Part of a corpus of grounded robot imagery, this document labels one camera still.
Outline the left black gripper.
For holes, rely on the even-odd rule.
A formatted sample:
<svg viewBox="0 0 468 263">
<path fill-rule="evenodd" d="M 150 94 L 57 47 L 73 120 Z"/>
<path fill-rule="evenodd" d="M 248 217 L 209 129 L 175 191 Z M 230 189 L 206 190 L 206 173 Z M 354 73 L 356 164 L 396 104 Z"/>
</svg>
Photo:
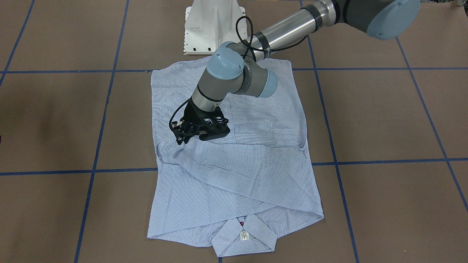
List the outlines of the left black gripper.
<svg viewBox="0 0 468 263">
<path fill-rule="evenodd" d="M 179 121 L 172 121 L 172 133 L 178 145 L 187 144 L 195 136 L 202 141 L 209 141 L 229 135 L 229 120 L 224 117 L 217 104 L 215 110 L 209 112 L 201 110 L 192 99 L 188 99 L 175 110 L 172 119 L 183 106 L 185 109 L 182 118 Z"/>
</svg>

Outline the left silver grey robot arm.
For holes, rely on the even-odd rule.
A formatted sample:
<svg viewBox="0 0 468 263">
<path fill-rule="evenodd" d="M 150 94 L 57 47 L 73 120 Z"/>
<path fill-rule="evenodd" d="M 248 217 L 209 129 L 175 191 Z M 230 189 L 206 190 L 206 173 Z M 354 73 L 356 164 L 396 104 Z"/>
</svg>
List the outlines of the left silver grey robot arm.
<svg viewBox="0 0 468 263">
<path fill-rule="evenodd" d="M 296 13 L 250 38 L 224 42 L 209 58 L 192 96 L 182 103 L 179 121 L 169 120 L 177 144 L 192 137 L 202 141 L 226 137 L 230 128 L 220 104 L 231 94 L 266 98 L 278 78 L 258 65 L 272 53 L 299 45 L 322 27 L 345 23 L 370 37 L 388 40 L 406 30 L 419 13 L 419 0 L 314 0 Z"/>
</svg>

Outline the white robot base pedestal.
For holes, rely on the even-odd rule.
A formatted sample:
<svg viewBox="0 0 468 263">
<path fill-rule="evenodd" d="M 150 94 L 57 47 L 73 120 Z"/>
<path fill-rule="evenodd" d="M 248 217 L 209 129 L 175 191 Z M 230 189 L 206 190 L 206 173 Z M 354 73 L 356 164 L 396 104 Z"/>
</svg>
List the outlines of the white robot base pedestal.
<svg viewBox="0 0 468 263">
<path fill-rule="evenodd" d="M 237 0 L 194 0 L 185 9 L 184 54 L 211 55 L 225 42 L 247 38 L 246 15 Z"/>
</svg>

